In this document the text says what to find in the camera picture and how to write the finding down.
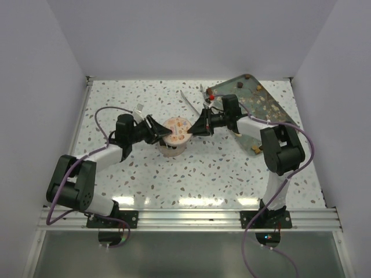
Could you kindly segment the round silver tin lid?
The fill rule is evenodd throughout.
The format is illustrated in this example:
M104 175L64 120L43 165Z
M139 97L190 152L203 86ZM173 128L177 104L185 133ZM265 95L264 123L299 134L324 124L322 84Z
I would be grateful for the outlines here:
M165 144L178 147L186 144L192 137L188 130L191 128L191 123L181 117L173 117L166 120L163 125L170 129L172 133L163 138Z

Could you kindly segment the round silver tin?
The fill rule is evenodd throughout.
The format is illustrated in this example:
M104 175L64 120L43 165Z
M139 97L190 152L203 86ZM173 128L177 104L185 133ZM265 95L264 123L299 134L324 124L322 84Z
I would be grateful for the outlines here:
M165 143L158 143L158 149L165 157L176 157L181 155L186 150L186 144L171 146Z

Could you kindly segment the metal tongs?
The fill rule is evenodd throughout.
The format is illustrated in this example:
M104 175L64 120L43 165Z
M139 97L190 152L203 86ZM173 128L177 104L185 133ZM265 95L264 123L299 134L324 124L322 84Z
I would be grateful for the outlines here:
M196 116L199 116L204 108L208 109L212 107L212 101L208 100L206 87L201 83L192 92L180 90L180 95Z

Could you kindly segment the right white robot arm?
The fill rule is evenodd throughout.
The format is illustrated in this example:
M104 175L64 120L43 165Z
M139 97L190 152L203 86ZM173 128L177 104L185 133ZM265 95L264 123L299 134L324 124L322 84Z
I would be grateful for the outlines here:
M267 188L258 220L262 226L272 227L286 208L289 175L299 169L305 152L296 126L289 122L272 123L242 113L242 104L234 94L221 97L223 109L213 113L212 104L206 106L198 120L188 129L193 136L212 136L214 130L226 127L235 134L252 137L261 142L263 158L269 170Z

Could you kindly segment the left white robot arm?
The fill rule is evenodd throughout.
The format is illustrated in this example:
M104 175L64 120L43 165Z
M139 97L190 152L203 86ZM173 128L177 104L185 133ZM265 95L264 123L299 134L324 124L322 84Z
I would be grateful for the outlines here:
M82 156L61 156L46 193L51 203L48 224L52 223L55 207L60 205L71 211L97 214L107 227L117 226L121 219L118 203L94 193L96 174L128 158L134 144L144 141L153 145L171 134L171 129L150 115L136 122L133 115L122 114L118 116L113 136L108 138L108 145Z

